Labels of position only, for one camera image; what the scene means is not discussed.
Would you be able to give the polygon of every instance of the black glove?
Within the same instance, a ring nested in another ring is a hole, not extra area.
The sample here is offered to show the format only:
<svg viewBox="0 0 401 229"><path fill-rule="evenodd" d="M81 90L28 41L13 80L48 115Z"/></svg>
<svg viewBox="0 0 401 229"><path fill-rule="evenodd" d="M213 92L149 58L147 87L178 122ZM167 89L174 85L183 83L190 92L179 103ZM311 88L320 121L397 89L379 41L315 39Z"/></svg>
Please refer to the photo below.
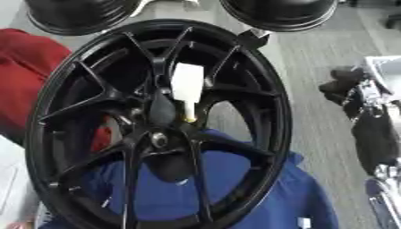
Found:
<svg viewBox="0 0 401 229"><path fill-rule="evenodd" d="M369 112L361 114L363 102L361 95L355 93L350 98L349 91L364 79L362 69L344 68L332 71L334 81L320 85L326 99L343 106L350 119L358 117L352 134L355 137L358 158L367 174L373 175L377 165L394 165L400 157L398 135L388 117L386 108L381 117L375 118Z"/></svg>

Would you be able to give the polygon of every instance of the black wheel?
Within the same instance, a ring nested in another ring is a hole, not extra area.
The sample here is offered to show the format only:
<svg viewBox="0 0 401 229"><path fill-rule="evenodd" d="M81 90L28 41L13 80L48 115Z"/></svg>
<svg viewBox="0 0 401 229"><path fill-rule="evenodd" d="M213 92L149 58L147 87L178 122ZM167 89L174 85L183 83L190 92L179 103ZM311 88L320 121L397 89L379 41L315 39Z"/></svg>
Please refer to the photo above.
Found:
<svg viewBox="0 0 401 229"><path fill-rule="evenodd" d="M182 105L171 98L170 77L180 62L205 68L195 123L182 120ZM243 116L253 144L205 131L209 110L220 101L231 102ZM87 154L105 115L116 120L123 137ZM96 38L53 72L30 116L27 164L46 206L78 228L226 228L271 189L285 162L291 129L285 89L259 51L206 23L143 21ZM240 155L252 165L215 204L201 165L206 150ZM171 221L140 220L132 207L139 167L170 154L183 158L190 172L178 178L155 173L166 182L193 178L199 212ZM83 175L112 161L125 164L121 216L77 191Z"/></svg>
<svg viewBox="0 0 401 229"><path fill-rule="evenodd" d="M391 19L387 19L385 23L386 29L394 29L394 26L396 25L396 22Z"/></svg>

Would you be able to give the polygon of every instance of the blue fabric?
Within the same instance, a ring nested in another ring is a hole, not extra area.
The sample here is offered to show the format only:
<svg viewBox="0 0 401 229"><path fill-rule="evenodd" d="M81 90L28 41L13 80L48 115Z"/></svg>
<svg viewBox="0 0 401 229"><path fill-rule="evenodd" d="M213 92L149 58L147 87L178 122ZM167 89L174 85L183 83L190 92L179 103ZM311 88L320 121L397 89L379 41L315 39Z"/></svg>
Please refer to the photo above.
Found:
<svg viewBox="0 0 401 229"><path fill-rule="evenodd" d="M204 153L204 171L212 202L227 195L250 168L244 157L219 152ZM298 217L311 219L312 228L337 229L337 217L323 189L297 167L302 156L291 153L273 189L258 207L233 226L245 228L297 229ZM121 162L98 169L85 179L85 187L99 202L111 196L109 208L121 214L123 205L124 166ZM139 177L135 210L139 219L163 220L191 215L198 210L193 179L177 185L161 182L144 165ZM61 229L59 220L40 229Z"/></svg>

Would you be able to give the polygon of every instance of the rim lip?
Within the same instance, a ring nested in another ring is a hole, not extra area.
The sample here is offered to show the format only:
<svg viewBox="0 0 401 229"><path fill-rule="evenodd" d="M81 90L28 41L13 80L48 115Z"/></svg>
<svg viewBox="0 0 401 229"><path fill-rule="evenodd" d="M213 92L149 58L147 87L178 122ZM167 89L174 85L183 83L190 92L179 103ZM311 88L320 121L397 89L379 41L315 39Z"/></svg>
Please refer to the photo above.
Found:
<svg viewBox="0 0 401 229"><path fill-rule="evenodd" d="M34 106L34 109L32 110L29 120L27 122L28 128L26 131L26 136L25 136L25 148L26 148L26 161L27 161L27 167L28 171L30 174L30 179L33 182L33 186L35 190L38 192L38 195L41 197L41 200L45 203L45 205L54 213L56 213L59 216L62 216L63 219L65 219L67 222L70 222L74 225L79 224L81 225L81 228L96 228L94 225L89 225L86 223L84 220L84 217L82 216L76 216L76 215L71 215L68 214L69 208L63 207L57 208L54 204L54 199L56 199L55 194L48 194L49 190L46 185L44 185L43 181L41 178L37 176L38 170L37 170L37 163L35 162L35 158L38 157L34 152L43 149L42 143L42 135L44 131L43 125L39 123L39 115L42 115L42 113L46 112L49 105L51 104L51 98L49 97L49 93L53 93L52 91L58 90L58 88L61 86L60 83L57 83L59 81L63 81L68 77L68 74L64 74L64 70L66 67L68 67L69 64L78 56L85 56L87 53L91 53L94 49L96 49L100 44L102 44L105 41L108 41L110 38L112 38L118 31L124 31L127 30L128 28L135 26L135 27L140 27L140 26L155 26L158 25L160 22L163 23L170 23L170 24L187 24L187 25L192 25L192 26L197 26L197 27L203 27L206 30L209 30L210 32L216 32L220 33L226 37L232 37L235 38L235 42L242 44L245 48L246 51L249 52L252 57L255 58L257 64L261 64L263 66L263 70L265 72L268 72L269 75L271 76L270 80L275 84L277 89L280 89L282 93L276 98L279 100L279 103L277 103L277 109L280 109L279 113L281 115L277 115L277 117L281 117L281 129L277 131L280 133L282 136L277 136L278 141L275 142L274 151L277 153L275 162L273 163L273 166L269 169L269 173L264 177L263 181L264 183L262 184L262 189L260 189L259 192L266 192L264 195L260 194L256 195L258 198L253 198L251 201L249 201L246 205L242 206L243 209L241 211L233 211L227 214L226 216L217 218L214 223L217 225L215 228L227 228L230 225L235 224L239 220L241 220L244 216L249 214L254 208L256 208L263 200L264 198L269 194L268 191L271 190L272 186L274 185L275 181L277 180L278 175L280 174L282 167L284 166L284 163L286 161L286 156L289 150L289 145L291 143L291 137L292 137L292 116L291 116L291 108L289 105L288 97L286 94L286 90L284 88L284 85L282 84L282 81L279 79L275 69L271 65L271 63L256 49L252 49L248 47L246 44L244 44L241 40L237 38L237 36L227 30L221 29L217 26L207 24L204 22L200 21L190 21L190 20L150 20L150 21L141 21L137 23L132 23L126 26L123 26L121 28L111 30L107 34L103 36L99 36L98 38L93 39L86 45L84 45L81 49L76 51L75 53L71 54L67 59L65 59L59 67L52 73L50 80L46 83L46 85L43 87L43 89L40 91L38 95L38 100L36 105Z"/></svg>
<svg viewBox="0 0 401 229"><path fill-rule="evenodd" d="M258 28L261 30L275 31L275 32L296 32L296 31L313 29L317 26L320 26L322 23L331 18L331 16L334 14L334 11L337 9L338 5L337 0L334 0L332 5L326 12L324 12L320 17L315 18L312 21L300 22L291 25L276 25L276 23L258 21L253 19L246 13L236 10L230 3L228 3L227 0L220 0L220 3L228 11L228 13L234 16L238 21L241 21L254 28Z"/></svg>
<svg viewBox="0 0 401 229"><path fill-rule="evenodd" d="M89 35L95 32L100 32L102 30L107 30L115 25L121 23L122 21L125 21L127 18L129 18L132 13L134 13L137 10L137 7L139 6L140 1L132 1L132 5L129 7L123 6L125 9L124 11L121 11L119 14L116 16L107 19L106 21L101 21L97 24L90 25L90 26L81 26L81 27L76 27L72 29L67 29L67 28L62 28L62 27L56 27L53 25L50 25L45 22L41 22L36 20L35 16L33 15L31 10L28 10L28 18L29 20L39 29L51 33L51 34L56 34L56 35L62 35L62 36L83 36L83 35Z"/></svg>

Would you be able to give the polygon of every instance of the gray carpet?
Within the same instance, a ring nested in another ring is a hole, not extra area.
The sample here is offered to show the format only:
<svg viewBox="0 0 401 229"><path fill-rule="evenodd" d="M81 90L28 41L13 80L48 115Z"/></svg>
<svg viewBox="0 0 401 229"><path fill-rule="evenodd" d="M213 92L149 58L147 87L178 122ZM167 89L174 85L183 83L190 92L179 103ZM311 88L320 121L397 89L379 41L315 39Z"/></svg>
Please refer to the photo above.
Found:
<svg viewBox="0 0 401 229"><path fill-rule="evenodd" d="M202 9L184 8L178 3L155 3L137 18L186 18L217 24L233 32L244 31L227 15L218 1L201 1ZM291 98L294 113L292 150L305 156L303 168L324 186L333 202L341 228L378 228L363 185L366 180L359 166L350 134L351 125L340 108L326 101L318 85L329 81L330 69L359 63L366 55L401 54L401 33L382 28L380 20L391 12L390 3L362 3L358 9L340 7L334 17L315 30L275 34L260 51L276 66ZM34 28L22 7L11 27L49 36L72 50L97 35L59 37ZM227 104L216 107L210 125L248 139L241 117Z"/></svg>

